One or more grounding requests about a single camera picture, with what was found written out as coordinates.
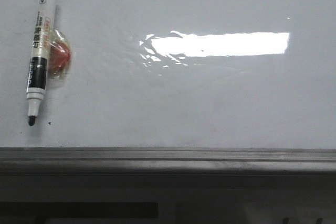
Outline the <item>red magnet with tape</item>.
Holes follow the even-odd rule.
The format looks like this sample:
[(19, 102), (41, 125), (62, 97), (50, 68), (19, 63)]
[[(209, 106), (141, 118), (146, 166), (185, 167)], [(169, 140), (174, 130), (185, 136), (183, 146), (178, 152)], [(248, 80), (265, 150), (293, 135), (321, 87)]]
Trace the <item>red magnet with tape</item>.
[(59, 30), (52, 31), (48, 63), (48, 84), (50, 89), (62, 87), (71, 67), (72, 48), (67, 36)]

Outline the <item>black white whiteboard marker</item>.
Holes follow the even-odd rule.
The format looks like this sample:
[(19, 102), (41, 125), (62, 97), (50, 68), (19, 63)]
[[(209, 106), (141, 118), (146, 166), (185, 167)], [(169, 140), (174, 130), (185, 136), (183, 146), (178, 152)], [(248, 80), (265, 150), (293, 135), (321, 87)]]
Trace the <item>black white whiteboard marker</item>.
[(26, 86), (28, 125), (33, 126), (46, 94), (56, 0), (39, 0)]

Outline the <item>white whiteboard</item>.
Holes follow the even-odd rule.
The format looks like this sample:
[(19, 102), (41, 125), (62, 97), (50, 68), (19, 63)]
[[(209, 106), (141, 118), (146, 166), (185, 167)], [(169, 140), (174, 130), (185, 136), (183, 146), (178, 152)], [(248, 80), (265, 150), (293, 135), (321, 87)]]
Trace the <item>white whiteboard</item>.
[(2, 147), (335, 148), (335, 0), (57, 0), (29, 126), (37, 9), (1, 0)]

